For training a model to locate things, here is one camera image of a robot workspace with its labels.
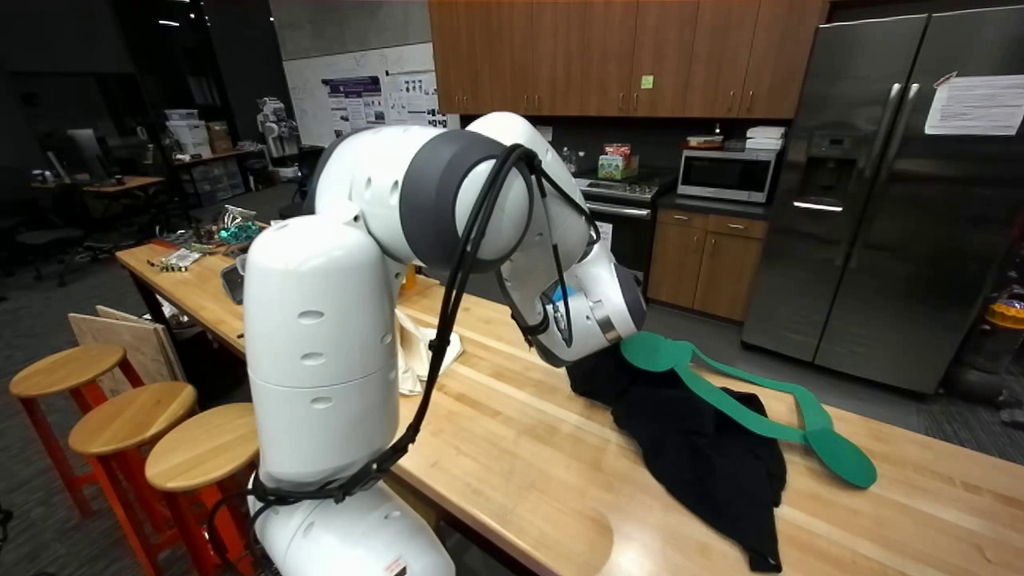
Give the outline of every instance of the green cloth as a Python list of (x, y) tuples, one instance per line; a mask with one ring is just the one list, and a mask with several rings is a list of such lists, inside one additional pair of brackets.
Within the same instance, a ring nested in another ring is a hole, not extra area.
[[(722, 412), (728, 412), (733, 423), (741, 423), (755, 436), (806, 446), (809, 453), (818, 453), (824, 466), (832, 471), (842, 482), (857, 489), (873, 486), (877, 481), (873, 461), (855, 441), (836, 432), (832, 416), (806, 386), (747, 373), (733, 366), (722, 366), (707, 359), (697, 345), (685, 338), (669, 338), (661, 333), (634, 333), (630, 338), (621, 343), (621, 354), (640, 370), (675, 370), (691, 386), (691, 394), (697, 394), (704, 402), (716, 407)], [(771, 423), (770, 416), (743, 407), (741, 399), (733, 399), (730, 394), (704, 381), (696, 370), (696, 362), (707, 366), (716, 373), (728, 373), (755, 386), (770, 386), (778, 394), (791, 394), (799, 412), (799, 428)]]

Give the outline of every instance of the stainless steel refrigerator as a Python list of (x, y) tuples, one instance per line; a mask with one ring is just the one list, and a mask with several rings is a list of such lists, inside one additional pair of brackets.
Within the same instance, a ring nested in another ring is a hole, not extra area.
[(1024, 5), (827, 22), (743, 343), (935, 394), (1024, 215), (1020, 74)]

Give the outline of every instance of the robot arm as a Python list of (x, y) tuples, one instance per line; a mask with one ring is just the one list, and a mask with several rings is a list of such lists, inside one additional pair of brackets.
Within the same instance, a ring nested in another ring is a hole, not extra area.
[(287, 498), (258, 505), (258, 535), (281, 573), (448, 573), (428, 527), (382, 482), (346, 502), (303, 498), (392, 451), (399, 272), (453, 272), (453, 291), (475, 261), (500, 269), (514, 321), (550, 366), (634, 333), (640, 287), (598, 244), (560, 156), (520, 115), (484, 115), (469, 131), (354, 135), (323, 154), (314, 193), (317, 215), (269, 226), (247, 257), (258, 481)]

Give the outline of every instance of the red stool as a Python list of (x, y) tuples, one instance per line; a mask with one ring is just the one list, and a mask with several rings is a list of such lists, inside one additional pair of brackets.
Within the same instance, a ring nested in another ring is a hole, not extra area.
[[(258, 466), (258, 416), (253, 402), (224, 402), (204, 410), (172, 432), (167, 432), (150, 458), (147, 481), (167, 496), (172, 521), (190, 546), (196, 573), (224, 573), (220, 556), (212, 550), (212, 535), (204, 535), (204, 516), (224, 498), (247, 486)], [(224, 559), (234, 573), (258, 573), (251, 553), (251, 512), (240, 498), (224, 502), (214, 519), (214, 531), (224, 541)]]
[(159, 381), (107, 399), (69, 436), (72, 451), (90, 461), (94, 477), (146, 573), (159, 573), (159, 550), (181, 544), (159, 496), (146, 481), (146, 458), (147, 448), (191, 410), (191, 385)]
[(55, 426), (46, 419), (38, 399), (55, 394), (72, 394), (82, 412), (90, 412), (107, 399), (100, 376), (107, 370), (121, 370), (131, 386), (141, 386), (137, 370), (128, 362), (121, 345), (74, 345), (57, 354), (47, 354), (28, 369), (23, 369), (9, 381), (9, 398), (19, 399), (26, 410), (46, 453), (61, 472), (69, 496), (74, 498), (77, 512), (90, 512), (84, 486), (94, 482), (94, 472), (74, 472), (63, 441), (55, 436)]

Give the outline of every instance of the kitchen cabinet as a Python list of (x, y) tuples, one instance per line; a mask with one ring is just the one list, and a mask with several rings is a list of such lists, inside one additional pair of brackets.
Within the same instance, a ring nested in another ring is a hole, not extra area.
[(791, 117), (828, 0), (432, 0), (446, 111)]
[(662, 207), (648, 296), (743, 321), (764, 230), (755, 217)]

